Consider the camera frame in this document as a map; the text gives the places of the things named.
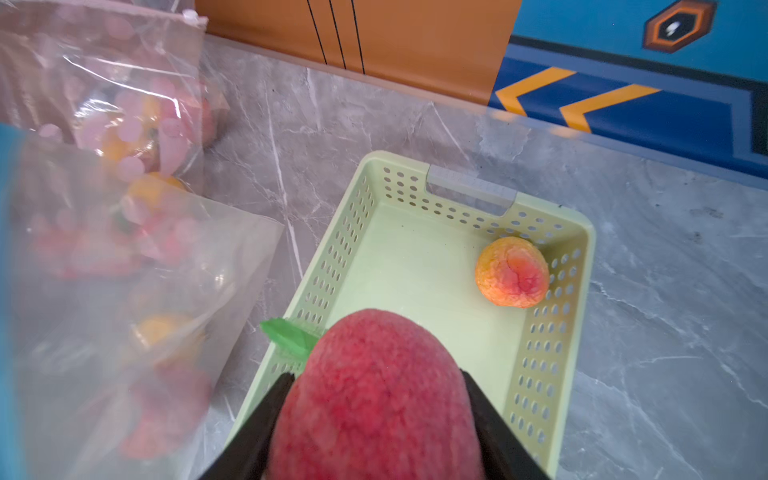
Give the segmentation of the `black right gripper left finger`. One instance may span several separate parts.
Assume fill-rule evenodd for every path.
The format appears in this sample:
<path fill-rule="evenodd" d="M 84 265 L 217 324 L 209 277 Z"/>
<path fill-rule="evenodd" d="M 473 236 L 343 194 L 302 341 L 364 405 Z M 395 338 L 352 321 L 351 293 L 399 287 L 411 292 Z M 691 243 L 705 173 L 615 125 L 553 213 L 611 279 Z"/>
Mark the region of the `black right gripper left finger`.
<path fill-rule="evenodd" d="M 202 480 L 258 480 L 266 472 L 272 434 L 296 377 L 281 374 Z"/>

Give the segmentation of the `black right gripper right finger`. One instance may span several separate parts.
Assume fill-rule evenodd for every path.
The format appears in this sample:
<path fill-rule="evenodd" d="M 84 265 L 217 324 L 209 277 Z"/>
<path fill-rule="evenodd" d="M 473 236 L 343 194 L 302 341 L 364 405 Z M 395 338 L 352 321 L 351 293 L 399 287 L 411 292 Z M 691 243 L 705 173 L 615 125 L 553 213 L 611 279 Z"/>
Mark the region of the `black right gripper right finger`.
<path fill-rule="evenodd" d="M 526 451 L 472 376 L 462 370 L 481 450 L 484 475 L 489 480 L 549 480 Z"/>

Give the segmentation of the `large pink peach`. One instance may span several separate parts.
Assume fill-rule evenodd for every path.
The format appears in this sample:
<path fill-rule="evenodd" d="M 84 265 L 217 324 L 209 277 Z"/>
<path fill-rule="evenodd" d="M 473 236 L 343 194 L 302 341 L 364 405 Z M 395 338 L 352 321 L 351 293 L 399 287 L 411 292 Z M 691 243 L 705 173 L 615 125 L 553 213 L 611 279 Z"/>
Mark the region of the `large pink peach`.
<path fill-rule="evenodd" d="M 495 240 L 483 249 L 475 265 L 479 291 L 502 307 L 527 309 L 538 305 L 546 297 L 549 277 L 542 253 L 518 237 Z"/>

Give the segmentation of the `blue zip bag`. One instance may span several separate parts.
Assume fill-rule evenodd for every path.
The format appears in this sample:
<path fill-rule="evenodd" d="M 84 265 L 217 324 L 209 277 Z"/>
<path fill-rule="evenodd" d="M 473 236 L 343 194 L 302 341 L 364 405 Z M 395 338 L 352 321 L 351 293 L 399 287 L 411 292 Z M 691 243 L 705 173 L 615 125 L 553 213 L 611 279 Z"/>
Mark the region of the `blue zip bag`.
<path fill-rule="evenodd" d="M 1 475 L 187 479 L 214 388 L 269 272 L 282 225 L 35 133 L 1 129 Z M 192 319 L 145 349 L 132 326 Z M 205 331 L 195 362 L 171 356 Z M 132 389 L 165 363 L 204 371 L 208 410 L 175 452 L 119 451 Z"/>

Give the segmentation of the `clear bag with pink dots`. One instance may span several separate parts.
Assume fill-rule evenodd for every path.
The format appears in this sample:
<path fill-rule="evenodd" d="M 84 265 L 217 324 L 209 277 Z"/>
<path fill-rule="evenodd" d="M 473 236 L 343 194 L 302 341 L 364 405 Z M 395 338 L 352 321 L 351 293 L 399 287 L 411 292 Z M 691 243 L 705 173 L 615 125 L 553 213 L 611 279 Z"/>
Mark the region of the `clear bag with pink dots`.
<path fill-rule="evenodd" d="M 5 1 L 1 120 L 126 170 L 202 176 L 228 105 L 189 1 Z"/>

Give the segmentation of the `yellow peach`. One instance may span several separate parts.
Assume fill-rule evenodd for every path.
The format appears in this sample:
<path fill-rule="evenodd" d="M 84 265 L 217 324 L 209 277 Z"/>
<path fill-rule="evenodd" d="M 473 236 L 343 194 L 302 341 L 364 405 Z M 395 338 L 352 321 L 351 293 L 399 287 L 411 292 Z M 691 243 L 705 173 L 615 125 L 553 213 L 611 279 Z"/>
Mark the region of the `yellow peach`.
<path fill-rule="evenodd" d="M 150 349 L 175 336 L 182 327 L 186 327 L 192 319 L 180 314 L 158 314 L 146 317 L 132 326 L 134 337 L 145 349 Z M 181 345 L 171 356 L 172 359 L 195 362 L 202 351 L 205 331 L 196 330 L 181 342 Z"/>

